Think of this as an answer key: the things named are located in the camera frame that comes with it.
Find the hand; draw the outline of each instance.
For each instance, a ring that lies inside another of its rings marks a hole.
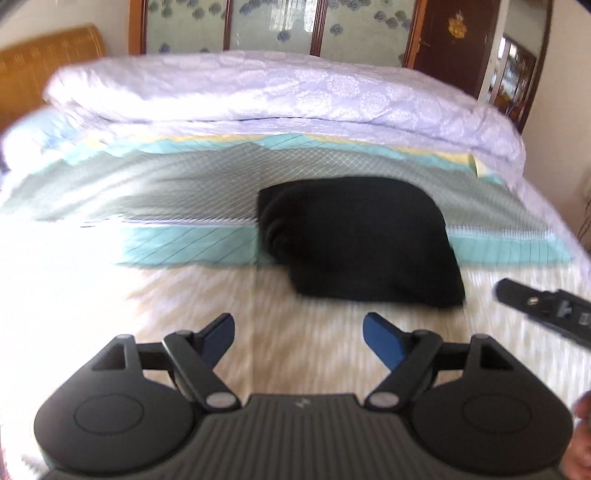
[[[591,415],[591,391],[577,400],[573,412],[581,420],[574,430],[560,468],[569,480],[591,480],[591,429],[587,425],[587,418]]]

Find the wall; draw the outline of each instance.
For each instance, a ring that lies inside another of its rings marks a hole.
[[[578,232],[591,176],[591,14],[554,0],[548,52],[523,139],[525,178]]]
[[[127,54],[128,0],[28,0],[0,23],[0,48],[84,23],[94,23],[110,55]]]
[[[546,7],[542,2],[532,7],[524,0],[510,0],[505,23],[506,35],[539,57],[545,30]]]

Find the bed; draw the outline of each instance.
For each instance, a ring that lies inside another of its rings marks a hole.
[[[591,297],[591,264],[522,178],[510,122],[458,90],[410,70],[232,51],[65,67],[45,98],[2,139],[0,412],[15,479],[46,469],[40,404],[110,339],[160,341],[221,312],[237,332],[216,372],[242,399],[366,395],[385,375],[362,342],[370,311],[447,341],[491,334],[567,404],[589,388],[588,352],[494,301],[504,277]],[[300,297],[265,257],[259,188],[357,174],[421,175],[446,208],[462,309]]]

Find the metal bolt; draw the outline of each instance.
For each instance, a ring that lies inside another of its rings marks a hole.
[[[301,400],[295,402],[294,405],[298,408],[306,408],[308,405],[312,405],[312,402],[307,398],[302,398]]]
[[[230,392],[215,392],[207,396],[205,403],[211,408],[229,408],[236,403],[236,395]]]
[[[376,392],[369,396],[369,403],[378,408],[392,408],[399,402],[399,396],[392,392]]]

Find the wooden door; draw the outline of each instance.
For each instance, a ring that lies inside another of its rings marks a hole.
[[[478,97],[500,0],[428,0],[414,68]]]

